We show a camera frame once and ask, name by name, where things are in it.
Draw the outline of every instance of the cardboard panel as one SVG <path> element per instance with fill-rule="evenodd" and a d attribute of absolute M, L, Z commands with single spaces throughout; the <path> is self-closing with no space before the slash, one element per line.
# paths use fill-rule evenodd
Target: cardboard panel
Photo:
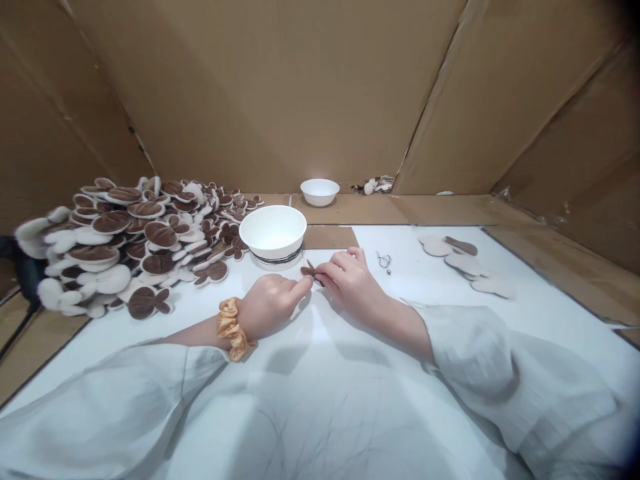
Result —
<path fill-rule="evenodd" d="M 626 45 L 496 185 L 568 237 L 640 274 L 640 78 Z"/>
<path fill-rule="evenodd" d="M 465 0 L 70 0 L 160 175 L 394 175 Z"/>
<path fill-rule="evenodd" d="M 151 168 L 122 106 L 72 18 L 55 0 L 0 1 L 0 31 L 14 56 L 93 162 L 116 183 Z"/>
<path fill-rule="evenodd" d="M 512 225 L 532 224 L 530 216 L 490 195 L 364 195 L 340 194 L 318 208 L 302 195 L 291 206 L 310 225 Z"/>
<path fill-rule="evenodd" d="M 28 302 L 18 294 L 0 307 L 0 345 L 24 318 Z M 88 317 L 65 317 L 40 310 L 0 363 L 0 408 L 38 373 L 89 322 Z"/>
<path fill-rule="evenodd" d="M 0 1 L 0 234 L 93 179 L 152 172 L 80 32 L 54 1 Z M 0 265 L 0 298 L 14 286 Z"/>
<path fill-rule="evenodd" d="M 337 225 L 310 225 L 303 240 L 305 250 L 335 250 L 359 246 L 351 227 Z"/>
<path fill-rule="evenodd" d="M 542 225 L 484 230 L 602 320 L 640 326 L 636 275 Z"/>
<path fill-rule="evenodd" d="M 393 192 L 489 192 L 620 44 L 611 4 L 469 0 Z"/>

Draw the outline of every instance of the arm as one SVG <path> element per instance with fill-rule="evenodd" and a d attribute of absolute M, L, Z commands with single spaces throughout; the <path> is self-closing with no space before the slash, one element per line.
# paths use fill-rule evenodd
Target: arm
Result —
<path fill-rule="evenodd" d="M 486 307 L 391 299 L 360 249 L 335 254 L 317 271 L 356 320 L 439 370 L 469 408 L 498 426 L 536 477 L 601 478 L 623 465 L 629 418 L 595 368 L 572 352 L 511 332 Z"/>
<path fill-rule="evenodd" d="M 250 339 L 273 332 L 310 290 L 279 275 L 240 302 Z M 200 389 L 228 362 L 217 316 L 113 354 L 0 419 L 2 479 L 120 479 L 153 468 Z"/>

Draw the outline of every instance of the small white bowl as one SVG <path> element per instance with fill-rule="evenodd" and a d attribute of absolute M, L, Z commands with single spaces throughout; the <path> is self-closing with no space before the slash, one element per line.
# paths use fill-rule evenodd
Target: small white bowl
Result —
<path fill-rule="evenodd" d="M 271 271 L 289 268 L 298 260 L 306 231 L 305 216 L 284 205 L 252 211 L 240 223 L 240 238 L 258 264 Z"/>
<path fill-rule="evenodd" d="M 326 207 L 340 191 L 340 185 L 326 179 L 312 179 L 302 182 L 300 190 L 305 200 L 314 207 Z"/>

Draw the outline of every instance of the mushroom cluster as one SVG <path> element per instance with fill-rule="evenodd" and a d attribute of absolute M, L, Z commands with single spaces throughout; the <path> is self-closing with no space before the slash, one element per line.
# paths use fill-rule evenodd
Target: mushroom cluster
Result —
<path fill-rule="evenodd" d="M 38 286 L 45 308 L 64 315 L 101 317 L 128 306 L 133 318 L 170 313 L 170 287 L 218 283 L 224 260 L 243 258 L 248 246 L 239 224 L 264 205 L 215 183 L 143 177 L 136 187 L 98 178 L 58 207 L 15 232 L 20 248 L 46 259 Z"/>

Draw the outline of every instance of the cardboard wall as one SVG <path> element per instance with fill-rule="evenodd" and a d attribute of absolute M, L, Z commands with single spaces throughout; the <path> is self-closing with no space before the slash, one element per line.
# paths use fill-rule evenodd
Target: cardboard wall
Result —
<path fill-rule="evenodd" d="M 495 186 L 514 204 L 640 274 L 637 46 L 615 52 Z"/>
<path fill-rule="evenodd" d="M 608 0 L 469 0 L 393 192 L 486 193 L 620 44 Z"/>
<path fill-rule="evenodd" d="M 0 1 L 0 235 L 106 176 L 152 172 L 73 20 L 54 0 Z M 13 285 L 0 261 L 0 297 Z"/>
<path fill-rule="evenodd" d="M 465 0 L 70 0 L 164 177 L 395 175 Z"/>

